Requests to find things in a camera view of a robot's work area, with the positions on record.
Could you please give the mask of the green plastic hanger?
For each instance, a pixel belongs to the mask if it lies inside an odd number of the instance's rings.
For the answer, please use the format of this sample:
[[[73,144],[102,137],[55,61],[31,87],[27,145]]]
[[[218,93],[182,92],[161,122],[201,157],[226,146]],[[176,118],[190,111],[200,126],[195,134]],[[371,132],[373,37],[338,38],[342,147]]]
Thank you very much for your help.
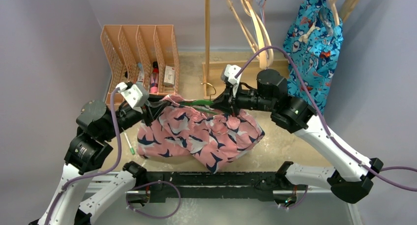
[[[204,85],[205,87],[210,86],[214,90],[214,94],[217,93],[216,88],[208,82],[201,83],[201,85]],[[182,101],[179,104],[183,106],[189,106],[189,107],[209,107],[212,104],[212,95],[209,94],[209,99],[201,99],[201,100],[194,100],[194,101]]]

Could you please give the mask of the pink shark print shorts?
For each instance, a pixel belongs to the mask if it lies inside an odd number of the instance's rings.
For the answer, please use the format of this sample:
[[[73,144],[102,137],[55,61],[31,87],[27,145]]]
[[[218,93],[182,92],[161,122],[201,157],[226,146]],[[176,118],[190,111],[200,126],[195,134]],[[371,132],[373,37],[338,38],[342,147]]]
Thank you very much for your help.
[[[265,135],[255,118],[244,110],[237,116],[192,106],[180,95],[163,98],[167,106],[150,126],[137,133],[137,153],[144,159],[193,156],[211,173],[242,157]]]

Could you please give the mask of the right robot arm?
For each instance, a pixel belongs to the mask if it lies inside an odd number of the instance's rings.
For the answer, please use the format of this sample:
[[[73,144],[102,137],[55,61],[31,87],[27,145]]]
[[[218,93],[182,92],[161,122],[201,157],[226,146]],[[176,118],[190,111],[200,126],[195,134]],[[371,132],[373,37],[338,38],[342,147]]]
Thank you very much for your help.
[[[221,75],[225,90],[211,107],[237,115],[241,110],[269,112],[272,122],[296,135],[330,162],[330,167],[303,166],[286,161],[277,171],[277,185],[295,185],[330,190],[344,202],[355,204],[369,195],[373,178],[383,167],[378,158],[368,158],[354,150],[319,118],[314,108],[301,98],[290,96],[287,81],[278,71],[262,70],[256,88],[241,80],[240,68],[227,66]]]

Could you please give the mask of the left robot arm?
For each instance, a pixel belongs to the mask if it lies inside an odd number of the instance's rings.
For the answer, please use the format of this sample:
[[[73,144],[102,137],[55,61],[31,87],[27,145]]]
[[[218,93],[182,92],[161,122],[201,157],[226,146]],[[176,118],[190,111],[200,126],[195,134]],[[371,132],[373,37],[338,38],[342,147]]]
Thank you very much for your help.
[[[127,191],[141,190],[150,182],[147,170],[133,161],[126,163],[122,170],[103,188],[84,199],[91,181],[114,170],[114,167],[100,172],[105,159],[113,148],[108,144],[117,140],[121,154],[123,130],[144,120],[151,123],[161,113],[158,106],[162,96],[151,96],[150,104],[139,111],[130,106],[118,110],[109,108],[102,101],[86,103],[77,117],[76,137],[70,142],[64,157],[59,185],[47,210],[33,225],[93,225],[103,212]]]

